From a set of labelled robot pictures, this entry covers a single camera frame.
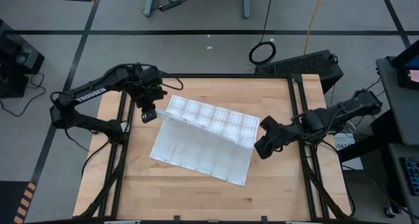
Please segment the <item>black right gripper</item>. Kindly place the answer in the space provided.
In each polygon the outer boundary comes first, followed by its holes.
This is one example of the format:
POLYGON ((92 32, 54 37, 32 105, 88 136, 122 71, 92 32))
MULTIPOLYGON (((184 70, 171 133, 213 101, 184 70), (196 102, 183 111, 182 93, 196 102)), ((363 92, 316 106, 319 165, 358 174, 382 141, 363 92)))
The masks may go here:
POLYGON ((284 145, 291 143, 297 135, 297 127, 294 124, 280 124, 271 116, 264 118, 260 126, 266 131, 263 149, 282 149, 284 145))

